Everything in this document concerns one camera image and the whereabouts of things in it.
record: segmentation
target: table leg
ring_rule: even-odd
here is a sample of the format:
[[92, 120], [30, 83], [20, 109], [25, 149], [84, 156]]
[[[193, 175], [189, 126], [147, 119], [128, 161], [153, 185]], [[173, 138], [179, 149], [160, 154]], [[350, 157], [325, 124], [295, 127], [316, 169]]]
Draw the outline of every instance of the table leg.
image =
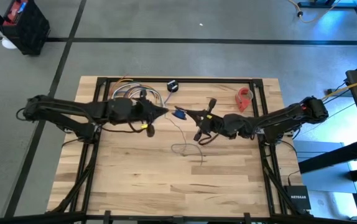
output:
[[342, 162], [357, 159], [357, 142], [341, 147], [332, 152], [299, 162], [300, 173], [304, 174], [317, 169], [333, 166]]

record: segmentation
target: yellow cable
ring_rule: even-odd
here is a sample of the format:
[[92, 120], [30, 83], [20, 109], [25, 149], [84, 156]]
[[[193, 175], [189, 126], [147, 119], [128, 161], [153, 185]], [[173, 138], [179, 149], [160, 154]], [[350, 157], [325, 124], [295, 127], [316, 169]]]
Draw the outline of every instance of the yellow cable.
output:
[[346, 87], [344, 87], [344, 88], [340, 88], [340, 89], [338, 89], [337, 91], [334, 91], [333, 93], [330, 93], [330, 94], [324, 96], [321, 100], [327, 99], [327, 98], [329, 98], [329, 97], [331, 97], [331, 96], [333, 96], [333, 95], [335, 95], [335, 94], [337, 94], [337, 93], [340, 93], [340, 92], [342, 92], [342, 91], [348, 90], [348, 89], [353, 88], [353, 87], [356, 87], [356, 86], [357, 86], [357, 83], [354, 83], [354, 84], [351, 84], [351, 85], [346, 86]]
[[[316, 18], [314, 18], [314, 19], [311, 20], [311, 21], [304, 21], [302, 16], [299, 16], [299, 18], [300, 18], [300, 20], [301, 20], [302, 22], [304, 22], [304, 23], [315, 22], [315, 21], [321, 19], [326, 13], [328, 13], [329, 11], [331, 11], [334, 7], [336, 7], [336, 6], [339, 4], [340, 1], [341, 1], [341, 0], [339, 0], [338, 2], [336, 2], [334, 5], [332, 5], [332, 7], [331, 7], [330, 9], [326, 10], [323, 14], [317, 16]], [[292, 4], [295, 6], [297, 12], [302, 12], [302, 10], [301, 10], [300, 7], [296, 4], [296, 2], [293, 2], [293, 0], [288, 0], [288, 2], [292, 3]]]

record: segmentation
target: small black object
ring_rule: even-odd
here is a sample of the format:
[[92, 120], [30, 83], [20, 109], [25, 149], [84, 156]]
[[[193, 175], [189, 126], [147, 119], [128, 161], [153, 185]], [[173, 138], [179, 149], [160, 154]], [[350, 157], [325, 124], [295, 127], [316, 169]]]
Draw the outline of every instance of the small black object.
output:
[[285, 186], [290, 200], [299, 210], [310, 210], [310, 199], [306, 186]]
[[171, 93], [175, 93], [175, 92], [177, 92], [177, 90], [179, 90], [178, 81], [172, 80], [172, 81], [167, 83], [167, 91], [169, 91]]
[[50, 24], [34, 0], [12, 0], [4, 14], [2, 33], [24, 55], [39, 55]]
[[148, 136], [148, 137], [153, 137], [154, 134], [155, 134], [154, 125], [148, 124], [148, 127], [147, 127], [147, 136]]
[[182, 110], [176, 109], [176, 110], [172, 113], [172, 115], [175, 116], [175, 117], [178, 118], [178, 119], [183, 119], [183, 120], [186, 120], [186, 119], [187, 119], [187, 118], [185, 117], [184, 111], [182, 111]]

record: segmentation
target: black box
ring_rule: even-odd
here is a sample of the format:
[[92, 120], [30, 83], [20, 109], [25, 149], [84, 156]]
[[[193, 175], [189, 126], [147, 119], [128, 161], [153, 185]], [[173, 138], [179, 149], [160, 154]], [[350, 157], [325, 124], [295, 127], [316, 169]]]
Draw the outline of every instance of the black box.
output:
[[12, 0], [2, 26], [5, 35], [24, 55], [39, 55], [50, 24], [34, 0]]
[[306, 186], [285, 186], [289, 198], [300, 210], [311, 210]]

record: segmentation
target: blue object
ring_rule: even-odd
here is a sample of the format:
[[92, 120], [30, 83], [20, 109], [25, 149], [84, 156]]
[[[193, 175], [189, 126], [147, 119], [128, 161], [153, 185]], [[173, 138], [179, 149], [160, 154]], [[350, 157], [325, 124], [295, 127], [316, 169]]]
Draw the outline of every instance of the blue object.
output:
[[175, 116], [176, 118], [178, 119], [183, 119], [183, 120], [186, 120], [187, 118], [185, 117], [185, 113], [184, 111], [182, 110], [175, 110], [173, 113], [172, 113], [173, 116]]
[[26, 2], [23, 2], [22, 4], [21, 4], [21, 7], [19, 8], [19, 10], [18, 10], [18, 13], [21, 13], [24, 9], [25, 9], [25, 6], [27, 5], [27, 3]]

